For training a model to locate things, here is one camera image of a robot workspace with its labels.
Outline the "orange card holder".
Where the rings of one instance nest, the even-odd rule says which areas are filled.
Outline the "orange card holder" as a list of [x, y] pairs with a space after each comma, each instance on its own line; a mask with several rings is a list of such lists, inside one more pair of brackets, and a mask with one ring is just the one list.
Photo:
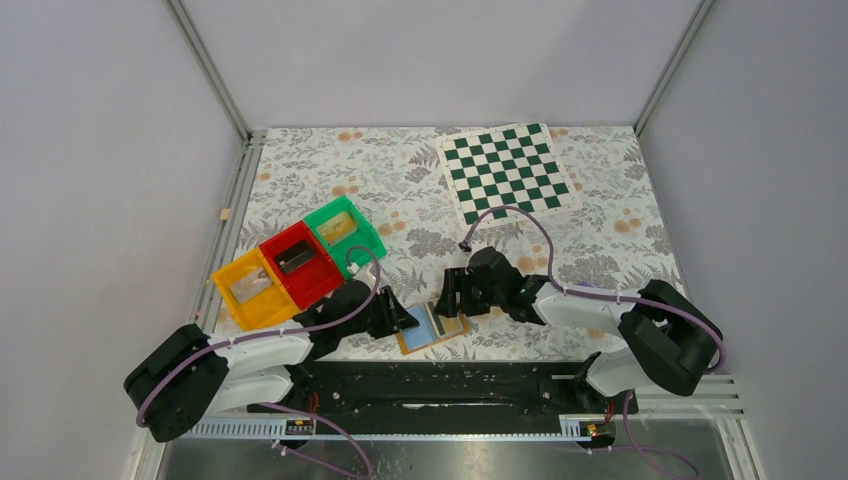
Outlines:
[[[459, 337], [453, 337], [448, 339], [436, 339], [434, 336], [433, 327], [431, 325], [430, 316], [427, 311], [426, 304], [427, 303], [419, 303], [417, 305], [411, 306], [407, 309], [407, 312], [414, 317], [416, 317], [420, 326], [417, 328], [409, 329], [404, 332], [398, 333], [396, 335], [398, 345], [400, 348], [400, 352], [403, 355], [410, 355], [414, 352], [424, 350], [426, 348], [433, 347], [434, 345], [443, 343], [447, 340]], [[470, 324], [467, 318], [462, 315], [468, 324], [470, 331]]]

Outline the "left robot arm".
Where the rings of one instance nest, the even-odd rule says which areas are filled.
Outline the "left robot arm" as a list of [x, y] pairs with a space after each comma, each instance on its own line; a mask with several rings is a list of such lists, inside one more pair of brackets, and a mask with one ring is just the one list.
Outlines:
[[218, 411], [262, 402], [296, 411], [309, 401], [311, 387], [287, 367], [334, 352], [348, 336], [381, 339], [415, 328], [417, 314], [389, 286], [348, 280], [277, 326], [225, 338], [184, 325], [128, 374], [123, 388], [138, 425], [160, 443]]

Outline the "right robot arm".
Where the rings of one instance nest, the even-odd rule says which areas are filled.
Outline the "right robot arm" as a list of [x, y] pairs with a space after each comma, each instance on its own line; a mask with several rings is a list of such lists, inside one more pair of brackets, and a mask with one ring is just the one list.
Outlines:
[[637, 290], [562, 286], [548, 275], [524, 275], [492, 247], [467, 266], [445, 271], [436, 314], [484, 315], [498, 308], [511, 320], [600, 330], [624, 347], [591, 355], [577, 373], [575, 402], [597, 412], [624, 391], [655, 385], [690, 396], [718, 368], [723, 335], [669, 283], [651, 280]]

